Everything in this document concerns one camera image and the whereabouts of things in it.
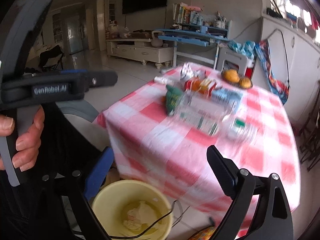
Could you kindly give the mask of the person's left hand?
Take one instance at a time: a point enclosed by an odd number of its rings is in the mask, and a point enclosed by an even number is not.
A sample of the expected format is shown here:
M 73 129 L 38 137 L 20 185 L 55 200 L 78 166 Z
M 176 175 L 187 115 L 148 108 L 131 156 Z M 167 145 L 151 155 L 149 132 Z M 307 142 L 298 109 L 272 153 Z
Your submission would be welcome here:
M 1 137 L 11 135 L 14 131 L 15 122 L 13 118 L 1 115 Z M 14 168 L 19 168 L 21 172 L 31 169 L 36 163 L 41 145 L 41 134 L 44 128 L 44 110 L 39 107 L 34 116 L 32 125 L 28 130 L 16 140 L 17 153 L 12 158 Z

